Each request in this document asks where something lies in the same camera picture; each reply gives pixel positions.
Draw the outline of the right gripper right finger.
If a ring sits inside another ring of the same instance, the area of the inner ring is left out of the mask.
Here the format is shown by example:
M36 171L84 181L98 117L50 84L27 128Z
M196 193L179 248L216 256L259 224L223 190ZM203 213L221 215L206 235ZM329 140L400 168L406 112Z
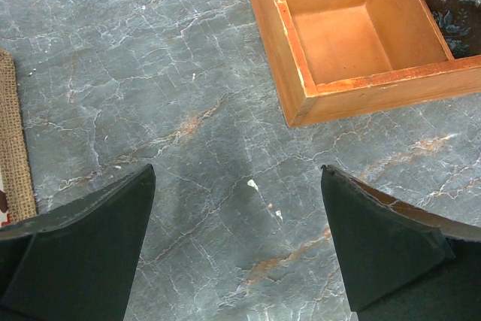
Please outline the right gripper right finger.
M480 229L322 169L322 199L360 320L478 320Z

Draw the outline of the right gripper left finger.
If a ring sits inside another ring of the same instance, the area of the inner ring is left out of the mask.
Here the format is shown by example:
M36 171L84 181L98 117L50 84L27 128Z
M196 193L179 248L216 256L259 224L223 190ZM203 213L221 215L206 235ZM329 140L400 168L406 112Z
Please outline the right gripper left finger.
M3 320L122 320L156 189L151 164L1 229Z

